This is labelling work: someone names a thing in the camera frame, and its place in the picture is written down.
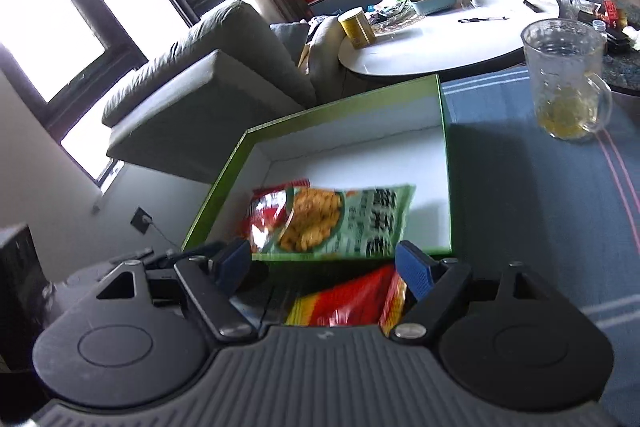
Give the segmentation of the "red yellow snack bag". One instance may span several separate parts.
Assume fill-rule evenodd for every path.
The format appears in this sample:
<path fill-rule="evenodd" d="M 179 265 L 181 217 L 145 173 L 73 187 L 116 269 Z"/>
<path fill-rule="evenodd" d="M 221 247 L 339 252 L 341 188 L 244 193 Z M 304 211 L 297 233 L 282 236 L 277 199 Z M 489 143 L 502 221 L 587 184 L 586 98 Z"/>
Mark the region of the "red yellow snack bag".
<path fill-rule="evenodd" d="M 406 294 L 405 281 L 393 265 L 385 265 L 346 283 L 296 298 L 285 325 L 378 325 L 388 335 L 401 318 Z"/>

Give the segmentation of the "green peanut snack bag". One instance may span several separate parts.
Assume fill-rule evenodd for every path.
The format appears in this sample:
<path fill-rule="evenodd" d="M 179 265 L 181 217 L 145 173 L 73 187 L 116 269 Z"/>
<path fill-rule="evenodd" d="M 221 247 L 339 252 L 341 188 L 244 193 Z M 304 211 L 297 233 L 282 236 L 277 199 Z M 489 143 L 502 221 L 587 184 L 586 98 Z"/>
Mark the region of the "green peanut snack bag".
<path fill-rule="evenodd" d="M 392 257 L 412 184 L 334 190 L 306 179 L 254 191 L 240 231 L 260 259 L 316 261 Z"/>

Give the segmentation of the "green cardboard box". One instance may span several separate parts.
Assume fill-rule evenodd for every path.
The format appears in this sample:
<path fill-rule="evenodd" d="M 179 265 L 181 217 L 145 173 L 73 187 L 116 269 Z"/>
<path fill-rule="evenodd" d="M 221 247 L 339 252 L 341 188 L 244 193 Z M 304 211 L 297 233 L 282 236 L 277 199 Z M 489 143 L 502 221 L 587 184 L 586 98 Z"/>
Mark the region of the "green cardboard box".
<path fill-rule="evenodd" d="M 337 190 L 412 184 L 405 239 L 432 255 L 451 254 L 446 107 L 439 79 L 394 84 L 247 130 L 183 247 L 232 239 L 256 188 L 297 179 Z"/>

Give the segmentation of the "grey sofa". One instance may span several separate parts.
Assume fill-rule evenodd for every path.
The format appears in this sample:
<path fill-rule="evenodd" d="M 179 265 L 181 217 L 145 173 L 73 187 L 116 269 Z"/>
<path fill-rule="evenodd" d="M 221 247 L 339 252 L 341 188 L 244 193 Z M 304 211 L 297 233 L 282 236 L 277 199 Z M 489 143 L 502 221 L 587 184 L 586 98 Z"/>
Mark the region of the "grey sofa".
<path fill-rule="evenodd" d="M 107 156 L 212 183 L 247 129 L 317 103 L 285 45 L 248 3 L 207 12 L 105 104 Z"/>

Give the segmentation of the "glass mug with tea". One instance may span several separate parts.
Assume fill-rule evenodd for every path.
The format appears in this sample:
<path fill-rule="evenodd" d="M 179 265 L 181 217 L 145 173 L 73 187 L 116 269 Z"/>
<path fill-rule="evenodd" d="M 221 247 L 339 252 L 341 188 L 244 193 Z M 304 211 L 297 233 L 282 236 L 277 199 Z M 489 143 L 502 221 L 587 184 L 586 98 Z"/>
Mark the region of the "glass mug with tea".
<path fill-rule="evenodd" d="M 555 18 L 526 26 L 521 39 L 537 124 L 555 139 L 585 140 L 611 119 L 602 78 L 604 39 L 591 26 Z"/>

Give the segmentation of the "round white table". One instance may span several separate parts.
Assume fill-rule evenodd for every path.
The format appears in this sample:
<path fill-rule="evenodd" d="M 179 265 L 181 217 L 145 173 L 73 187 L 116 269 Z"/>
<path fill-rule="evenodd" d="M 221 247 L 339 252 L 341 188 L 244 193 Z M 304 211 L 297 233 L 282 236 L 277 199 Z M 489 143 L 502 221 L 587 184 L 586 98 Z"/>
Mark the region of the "round white table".
<path fill-rule="evenodd" d="M 475 67 L 504 66 L 521 57 L 526 26 L 560 15 L 556 0 L 528 1 L 544 12 L 534 13 L 523 0 L 457 0 L 453 8 L 379 36 L 365 48 L 354 49 L 345 39 L 338 59 L 354 74 L 372 78 L 464 74 Z M 458 23 L 465 17 L 500 16 L 510 20 Z"/>

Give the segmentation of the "black pen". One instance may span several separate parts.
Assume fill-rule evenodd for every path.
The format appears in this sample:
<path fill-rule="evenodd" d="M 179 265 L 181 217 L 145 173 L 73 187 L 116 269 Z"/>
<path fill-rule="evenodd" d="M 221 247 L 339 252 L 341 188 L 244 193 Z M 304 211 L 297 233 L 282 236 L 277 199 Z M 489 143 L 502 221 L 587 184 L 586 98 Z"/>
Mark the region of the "black pen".
<path fill-rule="evenodd" d="M 503 20 L 510 20 L 509 17 L 500 16 L 500 17 L 465 17 L 460 18 L 458 23 L 460 24 L 472 24 L 472 23 L 481 23 L 481 22 L 502 22 Z"/>

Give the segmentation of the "blue snack basket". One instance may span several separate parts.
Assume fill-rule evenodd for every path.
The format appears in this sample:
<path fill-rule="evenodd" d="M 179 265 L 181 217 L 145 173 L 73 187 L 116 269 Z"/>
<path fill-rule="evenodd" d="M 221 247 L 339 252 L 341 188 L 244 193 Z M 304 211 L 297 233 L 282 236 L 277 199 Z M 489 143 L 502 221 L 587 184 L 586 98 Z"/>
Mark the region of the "blue snack basket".
<path fill-rule="evenodd" d="M 409 0 L 419 15 L 432 15 L 454 7 L 457 0 Z"/>

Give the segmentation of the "black remote control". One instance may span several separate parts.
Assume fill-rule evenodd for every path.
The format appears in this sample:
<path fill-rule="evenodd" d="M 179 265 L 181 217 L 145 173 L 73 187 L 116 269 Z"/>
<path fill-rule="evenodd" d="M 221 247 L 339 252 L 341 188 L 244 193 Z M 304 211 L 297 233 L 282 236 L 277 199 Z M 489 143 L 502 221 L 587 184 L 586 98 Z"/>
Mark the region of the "black remote control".
<path fill-rule="evenodd" d="M 542 12 L 544 12 L 544 9 L 541 9 L 540 6 L 538 6 L 536 4 L 533 4 L 532 2 L 530 2 L 528 0 L 523 0 L 523 4 L 526 6 L 526 8 L 529 8 L 534 13 L 542 13 Z"/>

